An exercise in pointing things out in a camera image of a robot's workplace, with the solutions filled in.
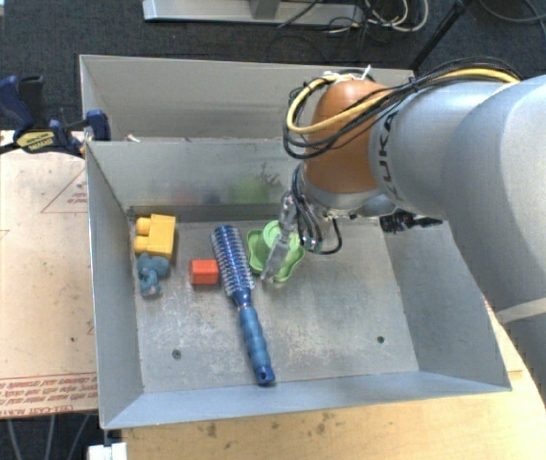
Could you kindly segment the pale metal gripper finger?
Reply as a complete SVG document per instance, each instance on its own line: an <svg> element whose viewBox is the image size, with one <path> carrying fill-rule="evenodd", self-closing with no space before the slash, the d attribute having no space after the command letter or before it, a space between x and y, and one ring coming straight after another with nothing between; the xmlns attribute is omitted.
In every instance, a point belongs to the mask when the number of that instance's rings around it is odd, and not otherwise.
<svg viewBox="0 0 546 460"><path fill-rule="evenodd" d="M276 235L270 246L263 265L261 280L271 282L279 273L284 261L284 242L281 235Z"/></svg>
<svg viewBox="0 0 546 460"><path fill-rule="evenodd" d="M295 264L295 234L280 232L272 245L272 270L274 276L289 276Z"/></svg>

